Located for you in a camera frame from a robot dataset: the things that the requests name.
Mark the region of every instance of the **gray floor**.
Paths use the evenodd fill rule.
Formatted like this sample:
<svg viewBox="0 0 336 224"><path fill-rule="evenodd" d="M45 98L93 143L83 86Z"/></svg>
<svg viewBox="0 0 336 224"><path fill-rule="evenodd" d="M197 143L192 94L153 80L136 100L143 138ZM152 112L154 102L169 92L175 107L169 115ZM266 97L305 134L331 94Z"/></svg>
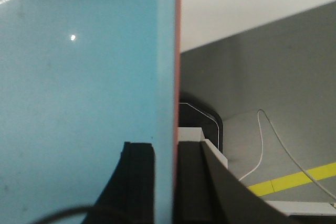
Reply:
<svg viewBox="0 0 336 224"><path fill-rule="evenodd" d="M260 155L256 112L264 109L306 169L336 162L336 3L182 54L181 89L223 119L224 154L237 177ZM252 185L298 172L261 115L264 159ZM336 194L336 179L321 181ZM332 201L313 184L271 200Z"/></svg>

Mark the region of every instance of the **black plastic part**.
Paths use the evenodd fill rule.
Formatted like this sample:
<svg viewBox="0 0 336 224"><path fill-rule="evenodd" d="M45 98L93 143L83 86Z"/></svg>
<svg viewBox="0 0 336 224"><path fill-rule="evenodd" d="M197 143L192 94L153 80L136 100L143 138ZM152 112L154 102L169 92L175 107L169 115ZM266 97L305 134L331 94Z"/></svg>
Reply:
<svg viewBox="0 0 336 224"><path fill-rule="evenodd" d="M198 142L178 146L175 223L213 223L206 168Z"/></svg>
<svg viewBox="0 0 336 224"><path fill-rule="evenodd" d="M290 219L297 220L302 224L335 224L336 216L289 216Z"/></svg>
<svg viewBox="0 0 336 224"><path fill-rule="evenodd" d="M148 143L124 144L119 163L95 206L113 207L134 224L154 223L154 150ZM97 214L87 214L82 224L123 224Z"/></svg>
<svg viewBox="0 0 336 224"><path fill-rule="evenodd" d="M201 142L219 214L231 224L297 223L269 206L241 184L217 159L205 142Z"/></svg>
<svg viewBox="0 0 336 224"><path fill-rule="evenodd" d="M201 127L204 136L223 152L223 121L209 106L181 94L178 120L179 127Z"/></svg>

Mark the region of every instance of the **light blue panel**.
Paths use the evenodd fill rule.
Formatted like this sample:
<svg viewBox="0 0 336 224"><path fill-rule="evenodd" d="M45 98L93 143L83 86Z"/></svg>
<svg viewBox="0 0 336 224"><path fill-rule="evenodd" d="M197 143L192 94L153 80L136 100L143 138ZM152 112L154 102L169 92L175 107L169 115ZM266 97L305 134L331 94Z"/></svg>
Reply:
<svg viewBox="0 0 336 224"><path fill-rule="evenodd" d="M124 141L153 142L171 221L174 6L159 48L157 2L0 0L0 223L94 203Z"/></svg>
<svg viewBox="0 0 336 224"><path fill-rule="evenodd" d="M156 151L161 158L156 163L156 223L172 220L173 191L173 118L174 118L174 73L175 73L175 0L158 0L157 75L158 117Z"/></svg>

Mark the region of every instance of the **white cable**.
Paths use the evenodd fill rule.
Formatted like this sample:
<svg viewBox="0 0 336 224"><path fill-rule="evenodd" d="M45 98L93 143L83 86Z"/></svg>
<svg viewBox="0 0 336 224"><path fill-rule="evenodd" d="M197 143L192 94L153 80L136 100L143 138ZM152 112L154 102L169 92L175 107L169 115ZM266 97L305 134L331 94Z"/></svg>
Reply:
<svg viewBox="0 0 336 224"><path fill-rule="evenodd" d="M327 190L324 186L322 186L316 179L314 179L313 176L311 176L297 161L296 159L290 154L290 152L288 151L288 149L285 147L284 143L282 142L278 132L276 131L276 129L274 128L274 125L272 123L272 121L270 120L270 118L268 117L268 115L266 114L266 112L262 109L259 109L257 112L258 115L258 123L259 123L259 130L260 130L260 137L261 139L263 139L263 134L261 132L261 127L260 127L260 120L259 120L259 112L263 112L263 114L265 115L267 121L269 122L269 124L272 127L272 130L275 134L275 136L277 137L279 143L281 144L282 148L285 150L285 152L287 153L287 155L290 157L290 159L296 164L296 166L308 177L310 178L310 180L312 182L314 182L315 185L317 185L321 190L323 190L326 194L328 194L332 199L336 200L336 196L330 192L329 190ZM248 174L244 175L241 179L243 179L244 177L246 177L247 175L251 174L253 171L255 171L258 168L258 166L256 166L251 172L249 172Z"/></svg>
<svg viewBox="0 0 336 224"><path fill-rule="evenodd" d="M258 164L256 165L256 167L254 167L252 170L250 170L247 174L245 174L243 177L241 177L238 181L241 181L243 180L245 177L247 177L248 175L250 175L251 173L253 173L258 167L259 165L261 164L261 161L263 160L262 156L264 154L264 139L263 139L263 133L261 131L261 126L260 126L260 118L259 118L259 112L262 111L262 110L258 110L257 112L257 119L258 119L258 125L259 125L259 132L260 132L260 141L261 141L261 154L260 154L260 159L259 159L259 162Z"/></svg>

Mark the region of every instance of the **red edge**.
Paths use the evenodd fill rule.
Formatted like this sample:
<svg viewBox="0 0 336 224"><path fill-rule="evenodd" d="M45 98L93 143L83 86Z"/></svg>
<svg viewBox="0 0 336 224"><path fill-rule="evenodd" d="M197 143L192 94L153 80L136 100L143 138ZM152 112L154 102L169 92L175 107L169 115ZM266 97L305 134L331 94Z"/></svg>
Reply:
<svg viewBox="0 0 336 224"><path fill-rule="evenodd" d="M177 129L178 129L178 107L180 98L180 34L181 34L181 0L175 0L175 76L174 76L174 129L173 129L173 186L176 186L177 169Z"/></svg>

